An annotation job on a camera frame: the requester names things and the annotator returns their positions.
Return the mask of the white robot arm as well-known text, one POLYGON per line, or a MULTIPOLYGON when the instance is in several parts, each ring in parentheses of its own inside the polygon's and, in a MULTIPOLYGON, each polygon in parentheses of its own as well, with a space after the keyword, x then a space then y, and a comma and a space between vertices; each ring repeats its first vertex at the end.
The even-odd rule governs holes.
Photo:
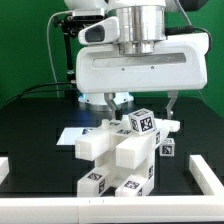
POLYGON ((117 93, 166 91, 171 116, 180 90, 207 84, 209 32, 191 24, 165 26, 167 12, 185 14, 188 3, 201 6, 202 0, 64 2, 83 26, 78 32, 84 48, 76 60, 77 87, 84 94, 102 94, 113 111, 117 93))

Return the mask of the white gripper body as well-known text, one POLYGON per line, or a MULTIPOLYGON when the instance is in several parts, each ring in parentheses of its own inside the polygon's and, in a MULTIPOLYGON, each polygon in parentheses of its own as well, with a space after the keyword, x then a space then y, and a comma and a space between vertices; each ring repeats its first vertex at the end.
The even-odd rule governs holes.
POLYGON ((169 36, 141 56, 123 56, 112 44, 88 46, 77 55, 77 87, 83 93, 201 89, 208 47, 205 33, 169 36))

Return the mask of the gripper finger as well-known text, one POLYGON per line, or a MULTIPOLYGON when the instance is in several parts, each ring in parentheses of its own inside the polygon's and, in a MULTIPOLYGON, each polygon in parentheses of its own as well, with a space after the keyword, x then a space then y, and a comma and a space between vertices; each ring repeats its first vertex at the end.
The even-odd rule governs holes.
POLYGON ((115 97, 116 95, 114 93, 104 94, 104 100, 112 111, 112 118, 114 120, 120 120, 122 118, 122 109, 115 103, 115 97))
POLYGON ((169 98, 169 102, 166 106, 166 111, 167 111, 167 118, 171 119, 173 116, 172 108, 175 105, 175 102, 178 98, 178 92, 177 91, 169 91, 168 98, 169 98))

